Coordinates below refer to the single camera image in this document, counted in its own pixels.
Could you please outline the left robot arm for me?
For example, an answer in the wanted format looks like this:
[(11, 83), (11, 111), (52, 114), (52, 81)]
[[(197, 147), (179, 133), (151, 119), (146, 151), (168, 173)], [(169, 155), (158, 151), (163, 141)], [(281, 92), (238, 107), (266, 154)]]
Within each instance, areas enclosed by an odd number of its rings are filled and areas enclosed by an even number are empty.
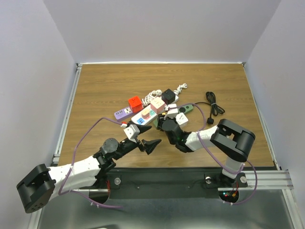
[(74, 164), (35, 166), (16, 186), (25, 212), (35, 212), (55, 197), (82, 187), (103, 187), (106, 183), (105, 175), (116, 166), (116, 160), (136, 148), (150, 154), (160, 142), (160, 139), (140, 141), (128, 138), (118, 142), (108, 138), (97, 153)]

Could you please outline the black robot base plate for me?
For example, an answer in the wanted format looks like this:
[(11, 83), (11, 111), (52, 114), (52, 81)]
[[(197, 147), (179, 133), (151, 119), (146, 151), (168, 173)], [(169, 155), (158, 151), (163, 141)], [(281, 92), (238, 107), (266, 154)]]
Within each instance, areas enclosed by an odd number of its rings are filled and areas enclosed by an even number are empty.
[(219, 198), (219, 191), (247, 187), (245, 173), (230, 180), (219, 167), (114, 168), (89, 188), (110, 191), (111, 199)]

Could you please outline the white cube adapter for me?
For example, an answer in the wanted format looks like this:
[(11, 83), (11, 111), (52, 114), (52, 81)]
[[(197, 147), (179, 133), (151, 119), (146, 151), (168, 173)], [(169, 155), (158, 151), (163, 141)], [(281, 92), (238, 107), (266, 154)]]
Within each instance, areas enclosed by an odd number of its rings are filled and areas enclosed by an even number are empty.
[(185, 127), (189, 121), (184, 113), (177, 114), (175, 119), (180, 128)]

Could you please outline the purple power strip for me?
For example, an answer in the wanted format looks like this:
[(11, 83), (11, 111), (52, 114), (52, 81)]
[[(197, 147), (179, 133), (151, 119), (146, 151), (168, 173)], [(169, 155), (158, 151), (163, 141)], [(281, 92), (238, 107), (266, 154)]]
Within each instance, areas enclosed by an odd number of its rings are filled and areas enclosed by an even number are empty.
[(128, 106), (114, 113), (114, 117), (118, 122), (121, 122), (133, 115), (132, 109)]

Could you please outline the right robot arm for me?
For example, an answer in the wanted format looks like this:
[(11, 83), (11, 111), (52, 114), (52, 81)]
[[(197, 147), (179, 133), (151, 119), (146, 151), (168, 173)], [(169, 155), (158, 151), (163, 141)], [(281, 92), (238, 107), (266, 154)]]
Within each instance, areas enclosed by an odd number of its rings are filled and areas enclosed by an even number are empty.
[[(159, 114), (156, 120), (157, 129), (164, 131), (169, 143), (181, 152), (190, 153), (204, 148), (223, 168), (219, 180), (224, 186), (230, 186), (236, 181), (255, 141), (253, 132), (228, 119), (221, 119), (218, 125), (197, 132), (182, 130), (177, 116), (166, 117)], [(209, 150), (214, 146), (227, 155), (224, 165)]]

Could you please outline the red cube socket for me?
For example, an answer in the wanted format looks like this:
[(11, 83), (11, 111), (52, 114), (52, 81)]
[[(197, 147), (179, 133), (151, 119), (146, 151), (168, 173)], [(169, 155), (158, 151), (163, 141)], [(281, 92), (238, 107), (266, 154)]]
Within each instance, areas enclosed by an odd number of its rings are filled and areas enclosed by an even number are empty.
[(133, 113), (137, 113), (143, 109), (142, 101), (138, 96), (128, 99), (128, 103)]

